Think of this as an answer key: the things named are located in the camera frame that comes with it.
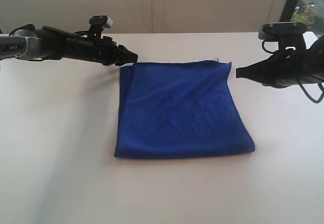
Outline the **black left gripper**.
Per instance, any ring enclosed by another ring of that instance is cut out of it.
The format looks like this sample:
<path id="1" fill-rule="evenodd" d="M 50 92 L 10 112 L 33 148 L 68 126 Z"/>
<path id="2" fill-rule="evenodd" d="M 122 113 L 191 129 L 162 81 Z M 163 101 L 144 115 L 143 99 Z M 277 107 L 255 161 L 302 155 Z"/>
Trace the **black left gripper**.
<path id="1" fill-rule="evenodd" d="M 124 45 L 116 45 L 111 37 L 101 39 L 75 36 L 65 41 L 63 58 L 101 63 L 105 66 L 115 64 L 122 66 L 136 63 L 138 55 L 129 51 Z"/>

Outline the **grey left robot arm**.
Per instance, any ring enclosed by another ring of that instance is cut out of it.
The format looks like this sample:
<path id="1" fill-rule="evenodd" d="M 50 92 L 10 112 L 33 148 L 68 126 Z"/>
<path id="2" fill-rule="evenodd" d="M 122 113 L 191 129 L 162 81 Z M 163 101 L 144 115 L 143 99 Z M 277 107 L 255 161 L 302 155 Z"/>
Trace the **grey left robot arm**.
<path id="1" fill-rule="evenodd" d="M 104 66 L 138 61 L 137 54 L 116 44 L 111 37 L 100 35 L 90 30 L 70 33 L 50 26 L 36 29 L 28 24 L 1 37 L 1 60 L 16 58 L 41 62 L 68 58 Z"/>

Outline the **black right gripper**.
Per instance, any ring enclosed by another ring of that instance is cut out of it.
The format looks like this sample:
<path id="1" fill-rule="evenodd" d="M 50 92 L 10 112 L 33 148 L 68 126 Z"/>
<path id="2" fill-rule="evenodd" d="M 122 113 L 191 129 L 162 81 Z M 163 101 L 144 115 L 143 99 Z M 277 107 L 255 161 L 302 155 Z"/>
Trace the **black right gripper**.
<path id="1" fill-rule="evenodd" d="M 244 78 L 274 88 L 319 83 L 319 50 L 296 52 L 288 49 L 283 54 L 235 70 L 236 78 Z"/>

